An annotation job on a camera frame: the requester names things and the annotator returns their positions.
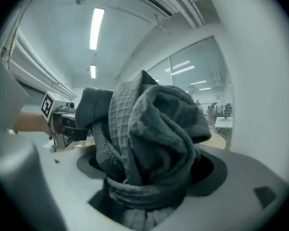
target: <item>fluorescent light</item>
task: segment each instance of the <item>fluorescent light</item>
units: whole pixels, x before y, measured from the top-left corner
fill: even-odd
[[[177,74],[179,74],[179,73],[185,72],[185,71],[190,70],[190,69],[193,69],[193,68],[195,68],[195,67],[194,67],[194,66],[186,67],[186,68],[184,68],[184,69],[181,69],[181,70],[179,70],[179,71],[177,71],[177,72],[172,73],[171,75],[177,75]]]
[[[94,9],[92,23],[91,23],[91,33],[90,33],[90,49],[96,50],[98,33],[100,31],[102,18],[105,10]]]
[[[204,80],[204,81],[200,81],[200,82],[192,83],[192,84],[190,84],[190,85],[200,84],[200,83],[204,83],[204,82],[207,82],[207,81]]]
[[[188,64],[188,63],[190,63],[190,62],[191,62],[190,60],[187,60],[187,61],[185,61],[185,62],[183,62],[183,63],[180,63],[180,64],[172,67],[172,69],[175,69],[175,68],[177,68],[177,67],[181,67],[181,66],[183,66],[183,65],[185,65],[185,64]]]
[[[95,79],[95,65],[90,66],[91,78]]]

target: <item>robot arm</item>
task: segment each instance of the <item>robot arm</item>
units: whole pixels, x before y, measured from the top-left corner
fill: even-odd
[[[42,102],[41,111],[50,131],[55,134],[55,148],[64,149],[72,141],[87,139],[89,130],[76,127],[74,103],[60,94],[48,91]]]

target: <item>gray towel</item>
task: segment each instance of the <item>gray towel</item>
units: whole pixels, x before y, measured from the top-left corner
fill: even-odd
[[[100,105],[99,99],[107,97],[85,89],[76,124],[92,125],[96,161],[109,176],[109,195],[130,208],[121,223],[149,230],[184,198],[191,166],[200,158],[193,143],[210,138],[206,119],[183,90],[160,86],[145,71],[120,84],[109,104]],[[108,118],[97,108],[107,109]]]

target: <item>person's arm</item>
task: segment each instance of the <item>person's arm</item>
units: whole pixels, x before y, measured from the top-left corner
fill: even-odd
[[[13,128],[19,132],[44,132],[54,136],[42,114],[21,111]]]

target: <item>glass wall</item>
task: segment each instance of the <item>glass wall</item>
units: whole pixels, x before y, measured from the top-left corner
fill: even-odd
[[[232,84],[223,55],[207,38],[171,55],[148,73],[161,85],[188,93],[207,118],[212,139],[206,145],[227,149],[233,126]]]

